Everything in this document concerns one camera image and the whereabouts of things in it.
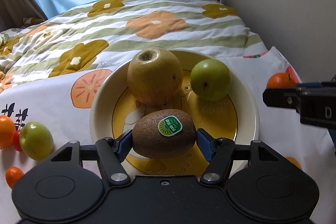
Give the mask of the large yellow pear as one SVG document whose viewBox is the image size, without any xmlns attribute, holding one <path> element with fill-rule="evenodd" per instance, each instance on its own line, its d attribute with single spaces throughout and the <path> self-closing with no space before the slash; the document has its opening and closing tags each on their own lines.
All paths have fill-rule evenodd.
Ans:
<svg viewBox="0 0 336 224">
<path fill-rule="evenodd" d="M 172 100 L 183 82 L 179 59 L 163 48 L 137 53 L 127 69 L 127 85 L 136 100 L 147 105 L 163 105 Z"/>
</svg>

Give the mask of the brown kiwi with sticker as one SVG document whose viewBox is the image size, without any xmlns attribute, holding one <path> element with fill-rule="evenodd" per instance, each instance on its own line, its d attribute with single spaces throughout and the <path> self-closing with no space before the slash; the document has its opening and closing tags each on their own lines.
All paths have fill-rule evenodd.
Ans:
<svg viewBox="0 0 336 224">
<path fill-rule="evenodd" d="M 132 129 L 133 150 L 151 159 L 183 155 L 196 141 L 192 118 L 177 109 L 155 111 L 142 117 Z"/>
</svg>

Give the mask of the small mandarin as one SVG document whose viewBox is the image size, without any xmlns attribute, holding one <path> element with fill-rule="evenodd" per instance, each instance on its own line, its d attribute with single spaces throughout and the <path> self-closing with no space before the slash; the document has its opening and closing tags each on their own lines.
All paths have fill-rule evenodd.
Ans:
<svg viewBox="0 0 336 224">
<path fill-rule="evenodd" d="M 269 78 L 266 88 L 292 88 L 295 87 L 297 83 L 298 82 L 295 81 L 290 74 L 281 72 L 276 73 Z"/>
<path fill-rule="evenodd" d="M 16 166 L 11 166 L 5 174 L 5 179 L 8 184 L 8 186 L 12 189 L 15 185 L 15 183 L 24 176 L 23 171 L 16 167 Z"/>
</svg>

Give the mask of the large orange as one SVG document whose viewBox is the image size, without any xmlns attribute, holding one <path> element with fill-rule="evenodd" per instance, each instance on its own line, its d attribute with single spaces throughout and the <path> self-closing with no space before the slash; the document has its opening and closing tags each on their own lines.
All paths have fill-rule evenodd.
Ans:
<svg viewBox="0 0 336 224">
<path fill-rule="evenodd" d="M 0 148 L 10 147 L 15 133 L 14 122 L 6 115 L 0 116 Z"/>
</svg>

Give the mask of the cream yellow duck bowl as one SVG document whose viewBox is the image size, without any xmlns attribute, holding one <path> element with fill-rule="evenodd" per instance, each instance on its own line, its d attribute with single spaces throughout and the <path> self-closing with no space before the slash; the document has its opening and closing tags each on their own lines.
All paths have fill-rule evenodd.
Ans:
<svg viewBox="0 0 336 224">
<path fill-rule="evenodd" d="M 222 100 L 209 102 L 199 99 L 190 87 L 190 72 L 207 55 L 174 50 L 184 71 L 182 87 L 165 109 L 180 109 L 189 114 L 196 128 L 205 129 L 213 138 L 233 139 L 238 144 L 249 145 L 259 134 L 259 111 L 248 85 L 235 72 L 231 73 L 232 87 Z M 157 107 L 145 106 L 130 94 L 126 73 L 129 64 L 115 69 L 100 86 L 90 110 L 91 139 L 96 142 L 104 137 L 119 137 L 131 130 L 143 116 L 157 111 Z M 208 163 L 197 146 L 187 153 L 170 159 L 148 159 L 130 151 L 122 163 L 130 177 L 136 174 L 200 176 Z"/>
</svg>

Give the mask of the floral striped quilt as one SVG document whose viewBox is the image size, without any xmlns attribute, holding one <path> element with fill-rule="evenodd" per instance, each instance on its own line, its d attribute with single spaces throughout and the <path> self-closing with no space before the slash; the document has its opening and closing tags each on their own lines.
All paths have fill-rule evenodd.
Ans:
<svg viewBox="0 0 336 224">
<path fill-rule="evenodd" d="M 266 50 L 237 11 L 217 0 L 100 0 L 25 23 L 1 32 L 2 90 L 116 66 L 151 47 L 213 57 Z"/>
</svg>

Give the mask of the green apple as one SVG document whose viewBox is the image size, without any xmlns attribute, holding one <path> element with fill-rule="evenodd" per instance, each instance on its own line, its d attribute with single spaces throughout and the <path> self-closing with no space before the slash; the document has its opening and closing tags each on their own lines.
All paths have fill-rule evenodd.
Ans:
<svg viewBox="0 0 336 224">
<path fill-rule="evenodd" d="M 191 71 L 190 85 L 193 92 L 203 100 L 221 100 L 231 89 L 231 71 L 217 59 L 202 60 Z"/>
<path fill-rule="evenodd" d="M 22 151 L 31 159 L 40 161 L 48 157 L 54 148 L 51 132 L 39 122 L 28 122 L 21 129 L 19 143 Z"/>
</svg>

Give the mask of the red cherry tomato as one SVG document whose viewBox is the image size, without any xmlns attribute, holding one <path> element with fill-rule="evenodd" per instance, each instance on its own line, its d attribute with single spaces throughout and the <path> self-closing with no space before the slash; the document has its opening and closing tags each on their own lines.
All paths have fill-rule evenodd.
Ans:
<svg viewBox="0 0 336 224">
<path fill-rule="evenodd" d="M 15 148 L 15 150 L 21 152 L 22 148 L 20 145 L 20 141 L 19 141 L 19 134 L 20 134 L 20 130 L 17 130 L 14 135 L 13 135 L 13 147 Z"/>
</svg>

